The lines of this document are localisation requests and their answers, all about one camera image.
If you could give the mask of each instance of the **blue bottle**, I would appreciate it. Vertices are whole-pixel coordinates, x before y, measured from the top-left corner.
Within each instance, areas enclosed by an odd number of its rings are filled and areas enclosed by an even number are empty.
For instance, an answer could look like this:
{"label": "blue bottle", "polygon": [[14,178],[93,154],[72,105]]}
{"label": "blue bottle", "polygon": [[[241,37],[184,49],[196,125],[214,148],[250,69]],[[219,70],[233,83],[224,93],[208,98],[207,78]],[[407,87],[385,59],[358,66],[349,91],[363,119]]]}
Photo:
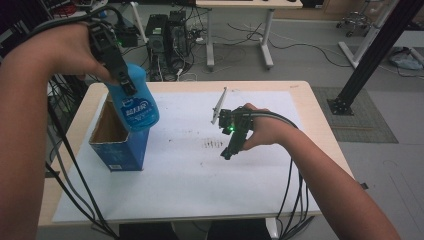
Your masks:
{"label": "blue bottle", "polygon": [[159,121],[159,110],[146,84],[146,71],[138,65],[127,63],[128,75],[137,93],[127,96],[119,85],[107,84],[116,112],[128,132],[151,128]]}

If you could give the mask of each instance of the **white paper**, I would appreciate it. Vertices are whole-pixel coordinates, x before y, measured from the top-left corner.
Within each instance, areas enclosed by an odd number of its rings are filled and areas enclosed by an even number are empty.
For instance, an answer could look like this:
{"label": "white paper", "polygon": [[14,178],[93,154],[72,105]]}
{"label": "white paper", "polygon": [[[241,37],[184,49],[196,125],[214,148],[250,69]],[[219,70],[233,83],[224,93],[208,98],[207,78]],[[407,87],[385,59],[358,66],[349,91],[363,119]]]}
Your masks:
{"label": "white paper", "polygon": [[[108,220],[195,219],[276,214],[286,190],[290,156],[278,145],[220,156],[230,136],[211,124],[222,92],[156,93],[159,122],[151,128],[141,172],[110,172],[88,144],[102,104],[87,130],[77,156],[85,179]],[[289,92],[249,92],[229,89],[223,109],[250,102],[301,122]],[[74,187],[88,199],[74,166]],[[293,208],[298,172],[293,165],[283,212]],[[309,195],[309,210],[318,207]],[[62,194],[54,222],[87,221]]]}

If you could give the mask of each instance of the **forearm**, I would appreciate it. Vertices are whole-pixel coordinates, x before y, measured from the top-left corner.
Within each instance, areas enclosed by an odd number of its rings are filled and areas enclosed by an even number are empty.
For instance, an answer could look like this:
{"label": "forearm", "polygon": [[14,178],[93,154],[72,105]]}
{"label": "forearm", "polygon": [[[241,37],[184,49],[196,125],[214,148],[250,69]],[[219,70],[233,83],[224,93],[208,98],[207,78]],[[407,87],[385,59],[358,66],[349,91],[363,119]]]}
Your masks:
{"label": "forearm", "polygon": [[0,67],[2,239],[35,238],[43,193],[51,71],[46,59],[27,52],[31,49],[24,45],[13,51]]}
{"label": "forearm", "polygon": [[399,239],[361,186],[304,133],[281,124],[279,143],[292,156],[330,226],[341,239]]}

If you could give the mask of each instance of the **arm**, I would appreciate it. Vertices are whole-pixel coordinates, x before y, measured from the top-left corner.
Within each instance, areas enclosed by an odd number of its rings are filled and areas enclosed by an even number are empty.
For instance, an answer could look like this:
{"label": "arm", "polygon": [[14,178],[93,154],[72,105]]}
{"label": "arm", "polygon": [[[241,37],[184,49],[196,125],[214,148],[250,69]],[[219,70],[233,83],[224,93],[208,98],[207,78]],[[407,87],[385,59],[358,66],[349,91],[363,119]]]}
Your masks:
{"label": "arm", "polygon": [[46,89],[52,74],[93,74],[112,81],[91,55],[84,24],[38,34],[0,66],[0,233],[34,239],[44,186]]}
{"label": "arm", "polygon": [[280,144],[292,156],[322,213],[340,239],[400,239],[396,229],[360,185],[303,132],[271,118],[255,118],[244,150]]}

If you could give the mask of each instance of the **bottle label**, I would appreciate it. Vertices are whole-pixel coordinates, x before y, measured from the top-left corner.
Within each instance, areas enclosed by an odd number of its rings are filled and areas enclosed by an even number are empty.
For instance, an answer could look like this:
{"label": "bottle label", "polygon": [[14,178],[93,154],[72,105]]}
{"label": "bottle label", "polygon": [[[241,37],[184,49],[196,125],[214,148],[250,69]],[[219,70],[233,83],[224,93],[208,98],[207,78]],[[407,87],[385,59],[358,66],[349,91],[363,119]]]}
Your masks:
{"label": "bottle label", "polygon": [[129,125],[142,122],[153,111],[152,104],[143,98],[126,98],[122,100],[122,115]]}

